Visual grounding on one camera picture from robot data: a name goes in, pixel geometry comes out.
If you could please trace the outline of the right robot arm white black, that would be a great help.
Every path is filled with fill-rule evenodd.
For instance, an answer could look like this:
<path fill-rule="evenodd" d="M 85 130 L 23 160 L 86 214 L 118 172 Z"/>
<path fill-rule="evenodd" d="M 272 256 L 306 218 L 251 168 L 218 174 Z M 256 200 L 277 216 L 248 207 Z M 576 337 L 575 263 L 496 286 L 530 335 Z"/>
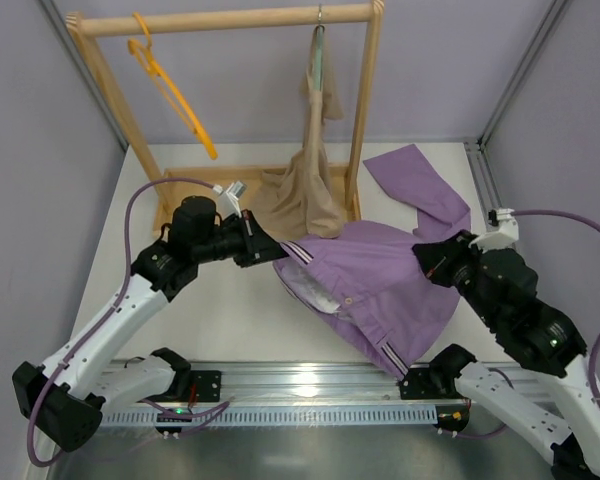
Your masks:
<path fill-rule="evenodd" d="M 536 272 L 512 248 L 480 249 L 467 231 L 413 252 L 425 277 L 460 294 L 559 413 L 501 382 L 457 344 L 430 362 L 427 387 L 483 406 L 549 463 L 554 478 L 600 479 L 600 390 L 586 377 L 591 357 L 572 320 L 538 298 Z"/>

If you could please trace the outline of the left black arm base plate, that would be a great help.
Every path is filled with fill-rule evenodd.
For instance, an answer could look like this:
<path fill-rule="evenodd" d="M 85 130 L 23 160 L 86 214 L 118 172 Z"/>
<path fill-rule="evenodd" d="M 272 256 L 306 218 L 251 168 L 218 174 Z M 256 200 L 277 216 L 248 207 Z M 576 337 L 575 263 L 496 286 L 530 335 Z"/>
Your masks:
<path fill-rule="evenodd" d="M 219 402 L 221 387 L 220 370 L 192 370 L 185 377 L 180 400 L 187 404 Z"/>

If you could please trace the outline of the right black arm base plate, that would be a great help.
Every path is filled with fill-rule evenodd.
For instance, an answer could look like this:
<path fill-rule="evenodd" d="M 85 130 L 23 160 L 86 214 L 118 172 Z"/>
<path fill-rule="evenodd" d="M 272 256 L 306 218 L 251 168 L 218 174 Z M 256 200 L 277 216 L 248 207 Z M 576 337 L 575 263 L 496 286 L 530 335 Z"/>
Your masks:
<path fill-rule="evenodd" d="M 408 371 L 398 383 L 402 400 L 460 399 L 453 379 L 441 369 L 431 366 L 416 367 Z"/>

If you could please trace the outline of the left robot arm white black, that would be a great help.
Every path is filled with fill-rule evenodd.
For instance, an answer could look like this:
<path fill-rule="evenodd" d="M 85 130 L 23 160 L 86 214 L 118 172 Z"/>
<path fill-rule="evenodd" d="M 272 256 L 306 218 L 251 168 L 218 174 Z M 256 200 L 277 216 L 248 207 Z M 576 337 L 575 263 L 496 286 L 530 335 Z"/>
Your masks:
<path fill-rule="evenodd" d="M 191 383 L 189 361 L 168 348 L 107 375 L 134 334 L 198 276 L 201 265 L 233 260 L 247 268 L 286 257 L 249 210 L 221 219 L 215 202 L 185 198 L 168 235 L 127 265 L 120 289 L 76 336 L 41 365 L 22 363 L 12 381 L 27 433 L 41 431 L 63 452 L 80 449 L 104 416 L 153 397 L 178 400 Z"/>

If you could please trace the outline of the purple trousers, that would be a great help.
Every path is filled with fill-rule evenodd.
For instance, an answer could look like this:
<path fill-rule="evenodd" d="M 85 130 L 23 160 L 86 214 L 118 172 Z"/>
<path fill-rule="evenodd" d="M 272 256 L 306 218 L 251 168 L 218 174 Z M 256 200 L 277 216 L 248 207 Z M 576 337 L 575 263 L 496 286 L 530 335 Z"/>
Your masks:
<path fill-rule="evenodd" d="M 273 268 L 285 289 L 371 363 L 401 380 L 441 335 L 460 301 L 436 286 L 412 250 L 471 227 L 471 209 L 414 145 L 364 163 L 391 199 L 415 208 L 403 231 L 374 221 L 346 224 L 334 239 L 287 241 Z"/>

